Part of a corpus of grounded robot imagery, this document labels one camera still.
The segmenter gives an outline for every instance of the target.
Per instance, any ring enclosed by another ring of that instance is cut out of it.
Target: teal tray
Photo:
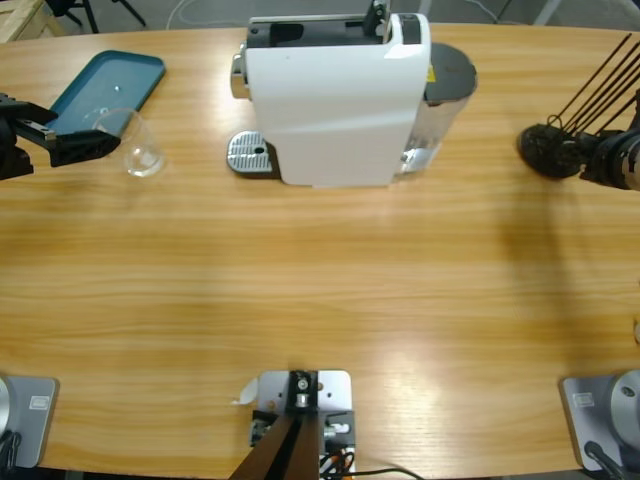
[[[109,110],[140,110],[165,71],[164,62],[158,57],[116,50],[101,52],[51,106],[58,118],[48,127],[58,134],[91,130]]]

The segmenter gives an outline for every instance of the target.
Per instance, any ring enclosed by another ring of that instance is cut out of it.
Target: wooden table
[[[36,174],[0,182],[0,367],[61,385],[44,465],[226,477],[249,451],[251,410],[231,405],[247,381],[340,368],[360,468],[576,468],[559,380],[640,364],[640,194],[540,178],[514,142],[622,33],[435,25],[478,91],[432,168],[377,189],[228,170],[227,141],[255,127],[228,85],[243,36],[0,46],[0,91],[43,105],[105,49],[167,65],[142,110],[162,175],[50,169],[22,144]]]

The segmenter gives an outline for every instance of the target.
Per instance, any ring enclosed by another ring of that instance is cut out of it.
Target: black clamp
[[[99,130],[57,135],[45,126],[56,118],[51,110],[0,93],[0,180],[33,173],[29,154],[16,146],[19,136],[48,150],[52,167],[101,158],[120,145],[118,137]]]

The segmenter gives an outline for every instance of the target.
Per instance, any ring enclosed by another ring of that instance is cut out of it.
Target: coffee machine
[[[389,184],[427,81],[431,37],[417,13],[374,0],[365,15],[252,18],[231,88],[253,103],[227,161],[247,177],[316,187]]]

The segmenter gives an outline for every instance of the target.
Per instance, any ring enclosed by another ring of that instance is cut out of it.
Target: black lid
[[[469,57],[450,45],[433,43],[424,99],[430,104],[455,102],[475,89],[476,69]]]

